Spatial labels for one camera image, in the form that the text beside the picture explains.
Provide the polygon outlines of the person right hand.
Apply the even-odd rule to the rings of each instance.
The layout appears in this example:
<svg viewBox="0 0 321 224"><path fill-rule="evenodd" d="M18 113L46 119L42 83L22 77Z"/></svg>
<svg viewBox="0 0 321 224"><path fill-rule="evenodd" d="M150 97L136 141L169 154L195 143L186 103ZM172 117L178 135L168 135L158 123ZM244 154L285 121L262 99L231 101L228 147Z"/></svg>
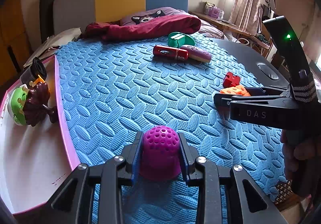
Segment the person right hand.
<svg viewBox="0 0 321 224"><path fill-rule="evenodd" d="M291 146L286 137L286 130L283 130L280 141L283 143L284 174L287 180L291 180L299 169L300 160L320 157L320 136L306 139L297 146Z"/></svg>

